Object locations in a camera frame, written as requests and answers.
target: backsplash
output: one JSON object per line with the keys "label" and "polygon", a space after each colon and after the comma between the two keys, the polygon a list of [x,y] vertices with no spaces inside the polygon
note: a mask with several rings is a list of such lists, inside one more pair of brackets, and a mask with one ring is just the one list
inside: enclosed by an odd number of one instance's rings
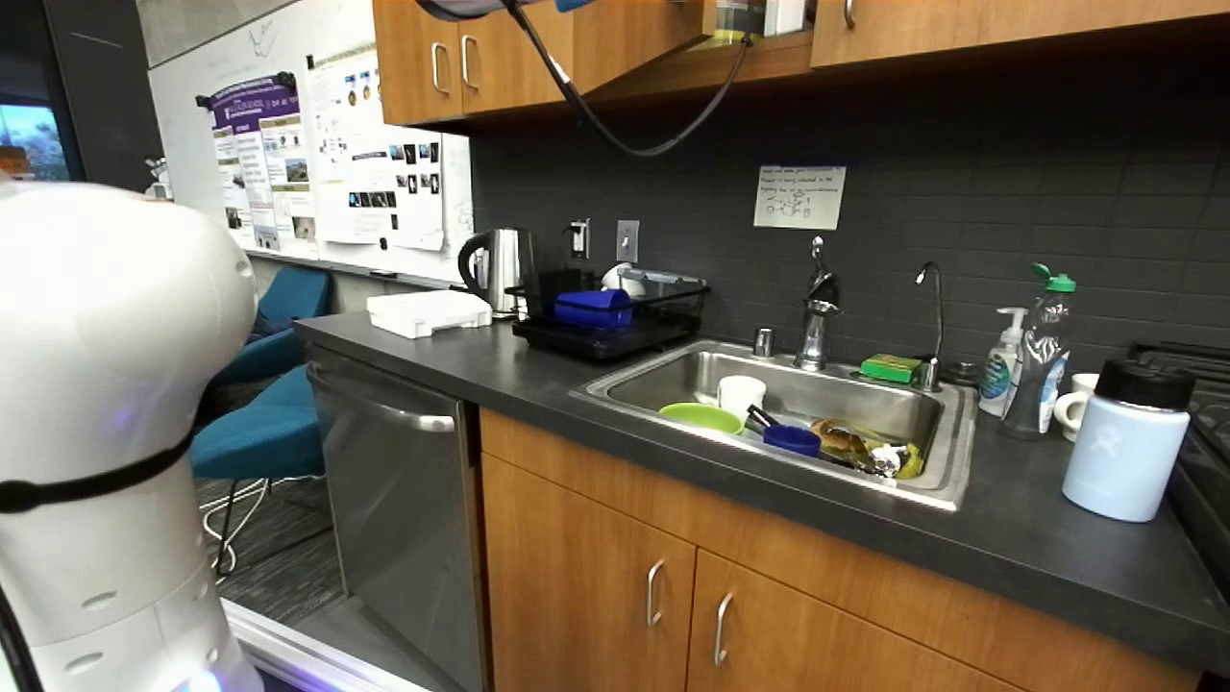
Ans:
{"label": "backsplash", "polygon": [[[801,231],[754,231],[762,163],[847,163],[847,208],[826,261],[841,276],[832,355],[932,347],[932,290],[945,270],[945,358],[982,363],[996,307],[1031,303],[1035,261],[1076,293],[1076,368],[1131,338],[1230,347],[1230,53],[1209,61],[1002,61],[932,76],[809,85],[736,98],[692,141],[635,163],[575,117],[499,125],[487,145],[487,221],[534,231],[566,257],[566,225],[594,221],[598,270],[616,221],[641,221],[641,267],[710,276],[704,332],[776,350],[804,334],[810,276]],[[649,141],[689,109],[621,111]]]}

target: poster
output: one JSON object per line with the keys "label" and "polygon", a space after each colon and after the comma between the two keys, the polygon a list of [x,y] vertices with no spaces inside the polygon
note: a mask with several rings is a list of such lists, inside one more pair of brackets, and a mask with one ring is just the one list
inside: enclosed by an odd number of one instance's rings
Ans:
{"label": "poster", "polygon": [[289,240],[314,244],[307,132],[294,74],[231,85],[207,102],[217,117],[217,167],[227,229],[282,250]]}
{"label": "poster", "polygon": [[312,132],[325,244],[446,250],[444,140],[384,125],[373,45],[312,67]]}

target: sponge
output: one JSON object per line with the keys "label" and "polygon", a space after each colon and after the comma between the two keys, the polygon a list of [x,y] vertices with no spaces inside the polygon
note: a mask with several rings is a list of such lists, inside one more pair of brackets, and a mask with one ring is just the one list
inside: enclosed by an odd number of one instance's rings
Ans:
{"label": "sponge", "polygon": [[872,355],[858,364],[858,372],[868,382],[915,384],[922,372],[922,363],[903,355]]}

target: chair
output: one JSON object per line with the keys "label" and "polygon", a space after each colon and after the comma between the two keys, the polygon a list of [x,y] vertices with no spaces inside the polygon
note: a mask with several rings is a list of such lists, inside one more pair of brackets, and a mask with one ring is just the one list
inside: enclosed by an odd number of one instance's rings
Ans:
{"label": "chair", "polygon": [[295,320],[329,314],[336,302],[336,276],[307,267],[282,267],[257,302],[257,325],[239,358],[211,376],[211,393],[227,384],[257,384],[294,364],[304,364],[304,343]]}
{"label": "chair", "polygon": [[[188,461],[195,482],[231,482],[222,503],[200,508],[206,534],[218,544],[217,578],[222,582],[239,564],[236,539],[257,517],[275,485],[325,475],[325,439],[307,364],[282,372],[249,403],[200,427],[194,435]],[[231,511],[244,499],[249,499],[249,511],[231,527]]]}

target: white mug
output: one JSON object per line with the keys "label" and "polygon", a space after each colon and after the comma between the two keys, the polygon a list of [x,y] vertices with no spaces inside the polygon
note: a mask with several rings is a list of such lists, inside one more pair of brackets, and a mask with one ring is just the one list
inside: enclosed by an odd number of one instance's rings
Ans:
{"label": "white mug", "polygon": [[765,403],[765,382],[756,376],[722,376],[721,382],[721,408],[728,408],[731,414],[740,414],[748,422],[748,408],[762,408]]}
{"label": "white mug", "polygon": [[1067,393],[1052,403],[1052,421],[1067,427],[1070,444],[1076,444],[1076,432],[1079,432],[1079,421],[1086,421],[1086,408],[1087,408],[1097,384],[1101,384],[1101,372],[1074,372],[1074,393]]}

